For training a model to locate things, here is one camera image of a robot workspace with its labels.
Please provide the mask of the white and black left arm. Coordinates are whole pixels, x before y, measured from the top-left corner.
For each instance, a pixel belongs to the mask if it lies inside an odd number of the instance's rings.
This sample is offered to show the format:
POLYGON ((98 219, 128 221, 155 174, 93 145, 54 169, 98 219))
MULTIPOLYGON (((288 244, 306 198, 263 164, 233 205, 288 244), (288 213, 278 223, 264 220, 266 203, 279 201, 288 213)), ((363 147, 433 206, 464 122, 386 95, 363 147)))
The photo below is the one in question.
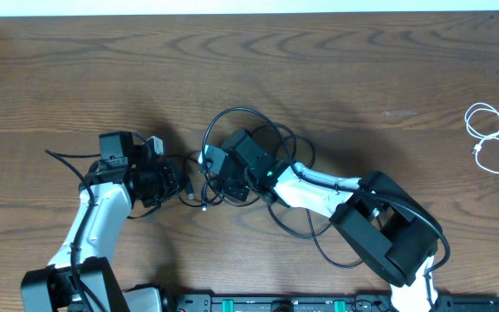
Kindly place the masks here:
POLYGON ((46 267, 21 282, 27 311, 163 311, 174 301, 157 286, 124 291, 112 262, 136 202, 156 211, 185 189, 182 172, 165 162, 143 168, 91 171, 80 185, 80 206, 60 249, 46 267))

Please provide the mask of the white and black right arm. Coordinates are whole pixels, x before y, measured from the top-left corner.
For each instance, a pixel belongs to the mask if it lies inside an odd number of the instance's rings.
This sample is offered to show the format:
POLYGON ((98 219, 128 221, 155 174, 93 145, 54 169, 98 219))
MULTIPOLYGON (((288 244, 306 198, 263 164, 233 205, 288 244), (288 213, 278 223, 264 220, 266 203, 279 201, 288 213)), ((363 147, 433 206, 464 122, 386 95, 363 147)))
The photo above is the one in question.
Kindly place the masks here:
POLYGON ((253 191, 269 205, 328 218, 362 262, 390 283, 397 311, 437 307, 432 273, 445 261, 434 257, 448 241, 439 222, 384 173, 345 179, 268 155, 246 160, 229 154, 210 165, 229 197, 253 191))

